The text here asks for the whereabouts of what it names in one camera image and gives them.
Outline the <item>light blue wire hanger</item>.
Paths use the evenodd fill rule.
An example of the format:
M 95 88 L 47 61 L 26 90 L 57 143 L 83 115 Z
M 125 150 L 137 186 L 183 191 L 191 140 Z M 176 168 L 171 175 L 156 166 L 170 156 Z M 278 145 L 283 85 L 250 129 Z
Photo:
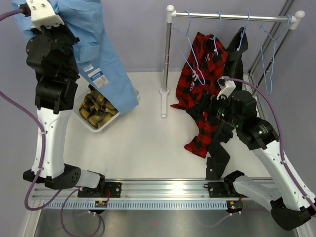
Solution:
M 290 22 L 291 16 L 286 15 L 286 22 L 280 22 L 279 28 L 275 33 L 267 30 L 265 25 L 260 26 L 259 43 L 263 69 L 263 78 L 261 82 L 264 83 L 266 95 L 268 96 L 271 95 L 273 90 L 273 73 L 277 56 L 277 48 L 283 38 L 284 33 L 288 30 Z M 266 36 L 267 40 L 270 42 L 266 49 L 263 48 L 261 34 L 264 34 L 264 36 Z

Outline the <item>yellow plaid shirt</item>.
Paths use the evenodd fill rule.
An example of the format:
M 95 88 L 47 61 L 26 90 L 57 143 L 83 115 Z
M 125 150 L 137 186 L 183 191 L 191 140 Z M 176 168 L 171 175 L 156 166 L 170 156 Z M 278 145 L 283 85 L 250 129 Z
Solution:
M 110 121 L 118 110 L 99 91 L 86 94 L 79 107 L 79 114 L 95 129 Z

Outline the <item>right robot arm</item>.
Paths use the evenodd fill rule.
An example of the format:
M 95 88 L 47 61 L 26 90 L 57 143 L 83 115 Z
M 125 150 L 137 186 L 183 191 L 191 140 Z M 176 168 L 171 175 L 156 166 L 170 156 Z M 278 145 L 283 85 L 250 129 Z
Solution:
M 205 94 L 187 113 L 200 127 L 195 152 L 206 149 L 206 179 L 224 179 L 223 189 L 229 196 L 246 196 L 270 213 L 284 230 L 293 230 L 316 213 L 316 196 L 287 158 L 281 142 L 281 132 L 258 117 L 256 99 L 248 91 L 235 91 L 230 96 Z M 264 165 L 277 190 L 273 191 L 250 180 L 243 172 L 234 171 L 224 176 L 230 155 L 223 148 L 236 134 L 239 140 L 254 153 Z

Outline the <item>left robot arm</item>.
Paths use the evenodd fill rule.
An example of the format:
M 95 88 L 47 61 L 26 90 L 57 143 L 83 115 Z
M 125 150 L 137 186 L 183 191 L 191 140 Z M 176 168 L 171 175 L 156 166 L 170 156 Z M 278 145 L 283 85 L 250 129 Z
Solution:
M 79 71 L 73 45 L 79 42 L 66 25 L 32 28 L 27 43 L 27 65 L 36 73 L 35 106 L 39 121 L 37 153 L 24 180 L 44 183 L 53 190 L 81 187 L 101 197 L 106 191 L 102 174 L 64 163 L 65 135 L 74 106 Z

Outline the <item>light blue shirt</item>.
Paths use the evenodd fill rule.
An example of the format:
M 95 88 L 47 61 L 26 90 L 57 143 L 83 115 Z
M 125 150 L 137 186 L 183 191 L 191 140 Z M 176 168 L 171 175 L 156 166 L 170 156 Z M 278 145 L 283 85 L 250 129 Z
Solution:
M 73 45 L 79 77 L 85 78 L 104 95 L 114 107 L 125 114 L 138 106 L 133 85 L 112 46 L 103 22 L 103 8 L 98 0 L 49 0 L 54 11 L 69 27 L 79 42 Z M 14 0 L 12 7 L 21 10 Z M 25 40 L 31 32 L 31 17 L 19 14 L 15 17 Z

